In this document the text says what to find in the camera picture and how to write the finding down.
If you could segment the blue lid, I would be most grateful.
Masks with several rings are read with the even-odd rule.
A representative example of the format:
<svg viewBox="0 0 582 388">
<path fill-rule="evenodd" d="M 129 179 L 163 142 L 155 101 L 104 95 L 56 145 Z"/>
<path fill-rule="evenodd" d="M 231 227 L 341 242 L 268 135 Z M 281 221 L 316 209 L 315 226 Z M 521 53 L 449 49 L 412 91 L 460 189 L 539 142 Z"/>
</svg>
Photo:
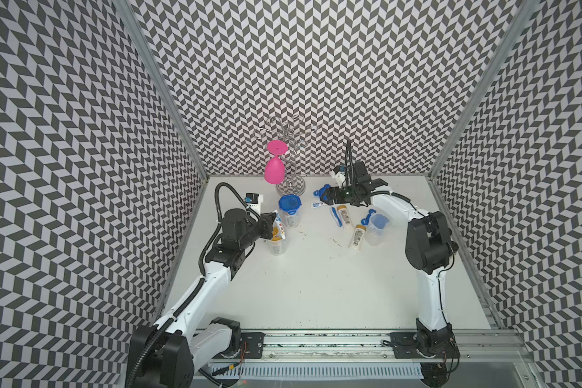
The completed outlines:
<svg viewBox="0 0 582 388">
<path fill-rule="evenodd" d="M 279 209 L 288 215 L 295 215 L 301 208 L 301 198 L 294 194 L 282 196 L 278 201 Z"/>
<path fill-rule="evenodd" d="M 371 226 L 377 230 L 384 230 L 389 225 L 391 220 L 377 210 L 369 210 L 365 218 L 361 220 L 362 226 Z"/>
<path fill-rule="evenodd" d="M 315 197 L 318 197 L 318 199 L 323 200 L 323 199 L 327 198 L 327 191 L 330 187 L 331 187 L 330 184 L 325 184 L 325 185 L 323 185 L 323 187 L 321 187 L 321 189 L 315 190 L 313 192 L 313 195 Z"/>
</svg>

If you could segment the clear cup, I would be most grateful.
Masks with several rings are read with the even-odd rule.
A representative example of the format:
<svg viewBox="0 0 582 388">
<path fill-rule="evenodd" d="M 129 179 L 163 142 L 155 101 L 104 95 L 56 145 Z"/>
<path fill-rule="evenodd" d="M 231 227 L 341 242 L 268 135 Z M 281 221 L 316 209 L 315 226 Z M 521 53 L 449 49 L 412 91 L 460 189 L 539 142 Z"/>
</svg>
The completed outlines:
<svg viewBox="0 0 582 388">
<path fill-rule="evenodd" d="M 299 227 L 302 219 L 302 209 L 300 207 L 282 210 L 284 222 L 289 228 Z"/>
<path fill-rule="evenodd" d="M 370 245 L 373 245 L 373 246 L 379 245 L 380 243 L 382 243 L 385 240 L 387 234 L 390 232 L 392 227 L 393 227 L 392 220 L 389 223 L 389 225 L 386 227 L 386 229 L 384 229 L 384 230 L 377 230 L 377 229 L 372 228 L 371 226 L 367 226 L 366 227 L 366 235 L 365 235 L 367 243 L 369 243 Z"/>
<path fill-rule="evenodd" d="M 274 255 L 284 255 L 289 245 L 289 239 L 283 234 L 277 234 L 272 239 L 267 241 L 269 252 Z"/>
</svg>

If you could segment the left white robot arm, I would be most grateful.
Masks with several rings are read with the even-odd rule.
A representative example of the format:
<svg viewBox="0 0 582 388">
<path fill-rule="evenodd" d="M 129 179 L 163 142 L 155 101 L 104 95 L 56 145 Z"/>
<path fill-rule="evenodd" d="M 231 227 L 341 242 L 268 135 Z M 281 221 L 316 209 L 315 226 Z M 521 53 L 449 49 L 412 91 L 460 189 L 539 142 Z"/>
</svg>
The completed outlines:
<svg viewBox="0 0 582 388">
<path fill-rule="evenodd" d="M 235 358 L 242 352 L 238 321 L 215 318 L 203 331 L 197 328 L 255 243 L 274 236 L 276 214 L 263 212 L 262 194 L 242 196 L 227 182 L 215 187 L 214 204 L 217 224 L 199 255 L 197 278 L 167 313 L 132 335 L 126 387 L 189 387 L 216 356 Z"/>
</svg>

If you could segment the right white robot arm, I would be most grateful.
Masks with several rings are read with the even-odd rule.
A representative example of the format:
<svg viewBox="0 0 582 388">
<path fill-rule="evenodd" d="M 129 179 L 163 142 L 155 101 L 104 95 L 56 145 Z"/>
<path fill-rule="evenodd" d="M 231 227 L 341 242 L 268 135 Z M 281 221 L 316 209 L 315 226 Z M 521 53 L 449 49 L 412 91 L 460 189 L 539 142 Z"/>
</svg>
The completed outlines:
<svg viewBox="0 0 582 388">
<path fill-rule="evenodd" d="M 459 359 L 456 336 L 446 314 L 446 273 L 454 266 L 458 245 L 451 239 L 446 216 L 440 211 L 421 210 L 384 179 L 372 178 L 365 163 L 354 158 L 351 141 L 345 144 L 343 163 L 331 176 L 336 186 L 323 190 L 319 200 L 324 204 L 335 208 L 374 205 L 389 226 L 396 222 L 407 225 L 405 255 L 418 275 L 416 332 L 411 339 L 392 339 L 386 344 L 393 349 L 412 346 L 415 355 L 425 359 Z"/>
</svg>

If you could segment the white bottle back right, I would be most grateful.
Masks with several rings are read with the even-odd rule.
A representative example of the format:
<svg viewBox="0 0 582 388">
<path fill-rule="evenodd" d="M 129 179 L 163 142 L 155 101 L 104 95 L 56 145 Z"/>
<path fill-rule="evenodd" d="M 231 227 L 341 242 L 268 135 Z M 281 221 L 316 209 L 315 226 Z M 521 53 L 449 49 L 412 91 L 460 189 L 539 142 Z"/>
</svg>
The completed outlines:
<svg viewBox="0 0 582 388">
<path fill-rule="evenodd" d="M 349 208 L 346 205 L 339 205 L 336 207 L 341 220 L 344 222 L 344 228 L 350 228 L 353 226 L 352 218 L 349 212 Z"/>
</svg>

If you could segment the blue toothbrush back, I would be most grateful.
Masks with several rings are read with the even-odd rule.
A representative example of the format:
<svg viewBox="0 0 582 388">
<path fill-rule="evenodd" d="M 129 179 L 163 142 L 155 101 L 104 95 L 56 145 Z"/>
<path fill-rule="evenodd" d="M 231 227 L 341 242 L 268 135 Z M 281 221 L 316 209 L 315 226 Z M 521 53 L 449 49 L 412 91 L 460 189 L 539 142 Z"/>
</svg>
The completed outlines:
<svg viewBox="0 0 582 388">
<path fill-rule="evenodd" d="M 330 208 L 330 214 L 332 215 L 334 222 L 336 223 L 337 227 L 343 227 L 344 222 L 341 220 L 339 213 L 335 207 Z"/>
</svg>

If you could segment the blue lid under cup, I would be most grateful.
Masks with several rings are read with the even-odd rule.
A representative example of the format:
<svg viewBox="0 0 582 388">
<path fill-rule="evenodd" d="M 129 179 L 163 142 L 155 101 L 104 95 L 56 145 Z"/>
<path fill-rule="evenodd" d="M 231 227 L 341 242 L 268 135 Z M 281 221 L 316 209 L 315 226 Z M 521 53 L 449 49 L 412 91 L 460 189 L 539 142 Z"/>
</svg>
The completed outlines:
<svg viewBox="0 0 582 388">
<path fill-rule="evenodd" d="M 365 218 L 361 220 L 362 226 L 371 226 L 377 230 L 384 230 L 389 225 L 391 220 L 377 210 L 369 210 Z"/>
</svg>

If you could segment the white bottle by cup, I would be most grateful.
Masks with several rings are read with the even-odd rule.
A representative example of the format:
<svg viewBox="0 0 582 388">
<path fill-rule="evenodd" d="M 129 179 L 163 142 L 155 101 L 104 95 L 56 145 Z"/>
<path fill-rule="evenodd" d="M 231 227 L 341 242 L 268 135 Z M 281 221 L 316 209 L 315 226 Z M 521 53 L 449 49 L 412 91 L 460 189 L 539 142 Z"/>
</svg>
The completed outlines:
<svg viewBox="0 0 582 388">
<path fill-rule="evenodd" d="M 366 233 L 366 227 L 363 225 L 357 225 L 354 228 L 354 231 L 352 233 L 352 239 L 351 239 L 349 247 L 351 247 L 354 250 L 360 250 L 361 244 L 362 244 L 363 239 L 365 237 L 365 233 Z"/>
</svg>

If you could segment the pink plastic wine glass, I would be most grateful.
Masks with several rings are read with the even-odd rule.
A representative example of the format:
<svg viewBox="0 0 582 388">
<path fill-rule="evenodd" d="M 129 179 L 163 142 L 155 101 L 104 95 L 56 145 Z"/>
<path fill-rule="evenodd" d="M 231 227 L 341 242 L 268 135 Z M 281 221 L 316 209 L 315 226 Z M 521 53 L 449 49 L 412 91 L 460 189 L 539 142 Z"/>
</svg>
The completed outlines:
<svg viewBox="0 0 582 388">
<path fill-rule="evenodd" d="M 281 184 L 286 174 L 286 167 L 281 156 L 289 150 L 289 147 L 283 141 L 272 140 L 268 143 L 267 150 L 272 158 L 266 164 L 264 178 L 269 184 Z"/>
</svg>

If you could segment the chrome glass holder stand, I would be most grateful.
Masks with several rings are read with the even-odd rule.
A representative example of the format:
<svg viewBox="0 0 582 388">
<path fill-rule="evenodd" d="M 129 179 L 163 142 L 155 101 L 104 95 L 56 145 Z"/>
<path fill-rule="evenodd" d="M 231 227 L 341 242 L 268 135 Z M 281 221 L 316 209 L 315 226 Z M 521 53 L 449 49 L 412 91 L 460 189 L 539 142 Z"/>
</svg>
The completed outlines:
<svg viewBox="0 0 582 388">
<path fill-rule="evenodd" d="M 304 194 L 306 182 L 300 175 L 299 164 L 301 153 L 307 147 L 308 138 L 313 131 L 314 129 L 303 115 L 287 118 L 271 115 L 266 118 L 264 126 L 257 130 L 256 133 L 266 141 L 265 150 L 272 140 L 283 141 L 289 147 L 289 150 L 281 156 L 286 167 L 285 179 L 281 184 L 272 184 L 279 196 Z M 271 158 L 272 156 L 268 153 L 268 161 Z"/>
</svg>

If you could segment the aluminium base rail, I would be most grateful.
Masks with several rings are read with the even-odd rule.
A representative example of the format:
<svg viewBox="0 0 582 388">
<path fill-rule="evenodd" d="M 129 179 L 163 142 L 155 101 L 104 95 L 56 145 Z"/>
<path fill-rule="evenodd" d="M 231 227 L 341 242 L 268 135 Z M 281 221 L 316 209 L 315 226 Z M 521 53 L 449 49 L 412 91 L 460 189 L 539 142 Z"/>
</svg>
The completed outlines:
<svg viewBox="0 0 582 388">
<path fill-rule="evenodd" d="M 422 352 L 411 330 L 265 330 L 242 333 L 241 345 L 224 341 L 224 335 L 200 330 L 189 341 L 195 367 L 215 359 L 272 362 L 531 362 L 532 356 L 515 331 L 454 331 L 435 349 Z"/>
</svg>

